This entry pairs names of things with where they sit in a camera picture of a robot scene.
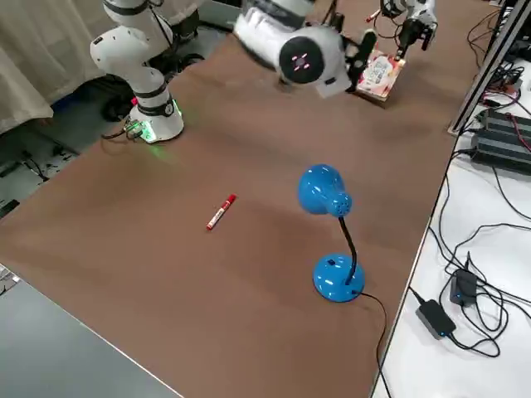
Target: lamp base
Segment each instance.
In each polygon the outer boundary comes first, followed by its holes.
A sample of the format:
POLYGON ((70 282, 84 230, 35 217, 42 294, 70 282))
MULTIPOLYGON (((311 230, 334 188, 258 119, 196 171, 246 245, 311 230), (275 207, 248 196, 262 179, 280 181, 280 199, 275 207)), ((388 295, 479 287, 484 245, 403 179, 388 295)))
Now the lamp base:
POLYGON ((352 257, 349 255, 333 253, 323 257, 314 269, 314 285, 317 291, 336 303, 344 303, 358 297, 365 287, 365 271, 357 264, 350 284, 345 284, 351 266, 352 257))

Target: blue desk lamp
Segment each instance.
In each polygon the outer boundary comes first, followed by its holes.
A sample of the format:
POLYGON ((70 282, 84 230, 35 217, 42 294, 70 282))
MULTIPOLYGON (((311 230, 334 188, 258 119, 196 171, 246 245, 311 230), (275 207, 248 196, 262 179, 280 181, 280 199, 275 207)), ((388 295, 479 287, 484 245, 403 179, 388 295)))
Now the blue desk lamp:
POLYGON ((345 192, 339 172, 326 164, 308 169, 300 179, 299 203, 310 214, 338 217, 351 256, 333 253, 323 257, 314 269, 314 285, 328 300, 343 303, 359 296, 365 286, 365 272, 358 264, 356 248, 344 217, 352 208, 352 197, 345 192))

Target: lamp neck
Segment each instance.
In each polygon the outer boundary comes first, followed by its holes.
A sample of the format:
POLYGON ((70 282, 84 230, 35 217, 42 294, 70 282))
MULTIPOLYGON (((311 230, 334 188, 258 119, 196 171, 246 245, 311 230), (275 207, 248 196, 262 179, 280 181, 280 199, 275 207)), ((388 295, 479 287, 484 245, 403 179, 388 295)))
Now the lamp neck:
POLYGON ((343 217, 339 217, 339 224, 341 225, 341 231, 343 231, 343 235, 345 235, 345 239, 347 240, 348 247, 350 249, 350 254, 352 256, 352 265, 350 266, 350 271, 348 272, 348 277, 345 281, 345 284, 349 285, 352 282, 352 277, 354 276, 354 273, 356 272, 356 265, 358 264, 358 253, 356 252, 356 248, 354 247, 354 243, 352 242, 352 237, 348 232, 348 228, 345 224, 345 219, 343 217))

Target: black plug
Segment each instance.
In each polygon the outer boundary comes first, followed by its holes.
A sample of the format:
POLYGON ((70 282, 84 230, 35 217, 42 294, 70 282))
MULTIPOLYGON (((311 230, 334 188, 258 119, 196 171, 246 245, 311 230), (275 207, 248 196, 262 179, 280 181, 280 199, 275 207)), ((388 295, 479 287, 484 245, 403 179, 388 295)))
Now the black plug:
POLYGON ((470 252, 466 258, 465 268, 458 269, 451 277, 450 301, 462 307, 476 303, 478 277, 469 270, 470 252))
POLYGON ((446 315, 445 310, 437 301, 426 301, 411 286, 409 289, 421 305, 416 311, 417 316, 434 338, 440 340, 455 330, 454 322, 446 315))

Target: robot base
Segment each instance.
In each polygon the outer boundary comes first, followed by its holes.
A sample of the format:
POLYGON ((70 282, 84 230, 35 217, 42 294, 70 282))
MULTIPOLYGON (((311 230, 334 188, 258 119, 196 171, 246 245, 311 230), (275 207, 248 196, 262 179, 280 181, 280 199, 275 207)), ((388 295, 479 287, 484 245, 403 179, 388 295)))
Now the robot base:
POLYGON ((156 143, 177 137, 184 129, 181 111, 173 101, 175 112, 170 116, 148 116, 135 106, 129 113, 131 120, 138 120, 143 126, 140 138, 146 143, 156 143))
POLYGON ((360 264, 356 264, 352 281, 345 284, 351 266, 352 257, 349 255, 335 253, 323 257, 314 269, 314 286, 317 291, 336 303, 357 298, 365 287, 365 271, 360 264))

